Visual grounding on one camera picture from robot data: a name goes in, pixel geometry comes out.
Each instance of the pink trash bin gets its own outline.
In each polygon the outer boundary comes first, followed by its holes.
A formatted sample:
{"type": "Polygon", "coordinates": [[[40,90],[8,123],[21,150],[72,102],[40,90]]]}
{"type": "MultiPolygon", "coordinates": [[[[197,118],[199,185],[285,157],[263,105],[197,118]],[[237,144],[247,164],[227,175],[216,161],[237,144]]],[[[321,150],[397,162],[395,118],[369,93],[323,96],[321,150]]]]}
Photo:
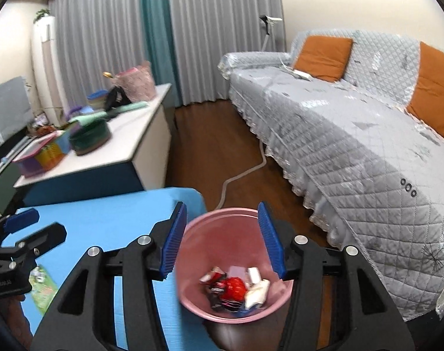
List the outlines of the pink trash bin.
{"type": "Polygon", "coordinates": [[[291,295],[293,281],[279,280],[272,270],[254,209],[227,208],[192,220],[184,232],[175,263],[178,296],[188,310],[222,324],[257,321],[281,308],[291,295]],[[217,313],[199,284],[214,266],[228,271],[231,266],[258,267],[261,277],[270,280],[267,301],[251,316],[235,318],[217,313]]]}

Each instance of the green mat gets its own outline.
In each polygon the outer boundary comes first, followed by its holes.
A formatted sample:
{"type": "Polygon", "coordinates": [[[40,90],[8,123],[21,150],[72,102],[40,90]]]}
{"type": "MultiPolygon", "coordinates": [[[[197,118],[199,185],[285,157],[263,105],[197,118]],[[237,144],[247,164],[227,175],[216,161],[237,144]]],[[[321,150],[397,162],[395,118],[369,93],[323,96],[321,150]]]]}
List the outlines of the green mat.
{"type": "Polygon", "coordinates": [[[78,121],[82,126],[90,124],[92,121],[99,119],[99,118],[104,118],[108,116],[108,113],[115,113],[115,112],[128,112],[128,111],[134,111],[135,109],[140,109],[140,108],[145,108],[149,105],[148,102],[146,101],[139,101],[137,103],[133,103],[133,104],[128,104],[127,106],[119,106],[118,108],[113,108],[110,112],[97,112],[97,113],[91,113],[91,114],[84,114],[82,116],[76,116],[73,117],[71,120],[69,120],[70,123],[74,122],[74,121],[78,121]]]}

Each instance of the black clamp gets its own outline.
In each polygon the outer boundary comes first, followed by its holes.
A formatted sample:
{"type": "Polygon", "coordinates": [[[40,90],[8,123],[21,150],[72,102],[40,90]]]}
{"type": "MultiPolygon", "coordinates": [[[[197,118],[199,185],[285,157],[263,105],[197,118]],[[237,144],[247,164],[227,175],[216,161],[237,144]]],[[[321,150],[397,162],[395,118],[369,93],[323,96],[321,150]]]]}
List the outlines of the black clamp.
{"type": "Polygon", "coordinates": [[[35,259],[66,240],[66,230],[53,223],[18,241],[14,247],[2,247],[10,234],[39,220],[38,212],[29,209],[18,215],[0,218],[0,298],[30,292],[29,275],[37,264],[35,259]]]}
{"type": "Polygon", "coordinates": [[[122,350],[115,335],[115,276],[123,277],[129,351],[168,351],[152,281],[172,270],[185,226],[186,206],[179,202],[170,219],[125,248],[89,248],[48,307],[31,351],[122,350]]]}
{"type": "Polygon", "coordinates": [[[331,342],[326,351],[414,351],[410,332],[368,261],[354,246],[320,247],[275,220],[260,204],[283,248],[283,280],[293,280],[290,308],[279,345],[282,351],[315,351],[321,323],[323,276],[337,280],[331,342]]]}

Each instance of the teal curtain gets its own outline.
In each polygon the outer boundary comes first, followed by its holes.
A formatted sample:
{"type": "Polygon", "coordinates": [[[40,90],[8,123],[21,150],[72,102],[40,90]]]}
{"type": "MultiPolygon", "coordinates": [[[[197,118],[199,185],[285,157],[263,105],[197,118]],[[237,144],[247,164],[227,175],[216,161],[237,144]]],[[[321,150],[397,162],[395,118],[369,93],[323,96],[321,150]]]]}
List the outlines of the teal curtain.
{"type": "Polygon", "coordinates": [[[146,58],[152,65],[156,84],[171,83],[171,95],[164,105],[181,106],[177,58],[173,41],[169,0],[141,0],[146,58]]]}

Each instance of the black bag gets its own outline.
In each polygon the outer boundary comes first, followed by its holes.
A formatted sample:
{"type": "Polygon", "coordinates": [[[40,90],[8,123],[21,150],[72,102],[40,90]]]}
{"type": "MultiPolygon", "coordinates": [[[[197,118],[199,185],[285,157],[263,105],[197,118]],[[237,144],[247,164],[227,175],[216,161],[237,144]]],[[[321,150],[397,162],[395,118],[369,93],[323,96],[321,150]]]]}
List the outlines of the black bag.
{"type": "Polygon", "coordinates": [[[131,101],[126,96],[126,92],[124,91],[124,89],[120,86],[115,86],[108,91],[104,109],[105,112],[108,112],[113,108],[117,108],[119,106],[127,106],[128,104],[131,104],[131,101]]]}

